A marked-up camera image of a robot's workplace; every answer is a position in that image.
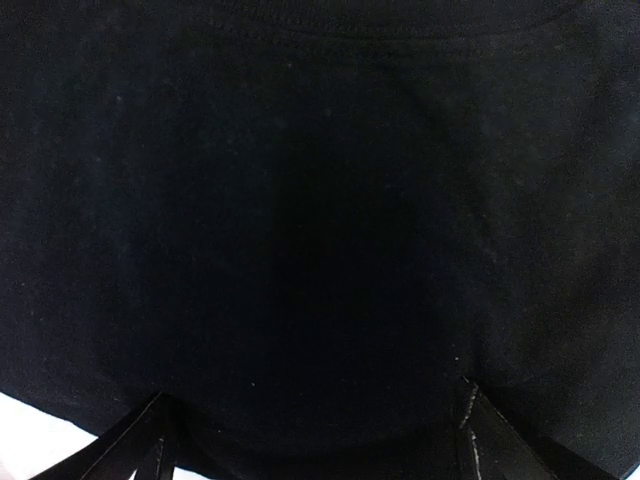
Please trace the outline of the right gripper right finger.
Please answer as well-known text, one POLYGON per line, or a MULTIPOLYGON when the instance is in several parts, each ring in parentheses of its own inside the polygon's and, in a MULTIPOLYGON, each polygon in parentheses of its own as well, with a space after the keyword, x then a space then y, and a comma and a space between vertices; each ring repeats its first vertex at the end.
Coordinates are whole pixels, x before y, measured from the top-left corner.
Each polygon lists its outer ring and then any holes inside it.
POLYGON ((583 479, 585 464, 518 415, 502 412, 474 381, 456 383, 454 438, 461 479, 583 479))

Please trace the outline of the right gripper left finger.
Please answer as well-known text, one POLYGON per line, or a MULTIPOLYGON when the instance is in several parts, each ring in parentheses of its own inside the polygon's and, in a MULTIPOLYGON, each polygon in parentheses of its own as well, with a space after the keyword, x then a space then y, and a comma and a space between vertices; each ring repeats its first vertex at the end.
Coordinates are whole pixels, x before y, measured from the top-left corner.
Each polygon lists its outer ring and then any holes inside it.
POLYGON ((171 479, 178 453, 174 404, 152 395, 85 448, 35 480, 171 479))

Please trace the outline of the black trousers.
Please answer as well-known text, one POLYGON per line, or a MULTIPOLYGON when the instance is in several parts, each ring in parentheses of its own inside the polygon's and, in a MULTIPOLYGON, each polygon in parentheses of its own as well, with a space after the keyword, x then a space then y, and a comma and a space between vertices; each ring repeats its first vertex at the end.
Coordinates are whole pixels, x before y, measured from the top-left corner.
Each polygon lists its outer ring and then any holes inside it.
POLYGON ((635 1, 5 1, 1 390, 225 479, 639 462, 635 1))

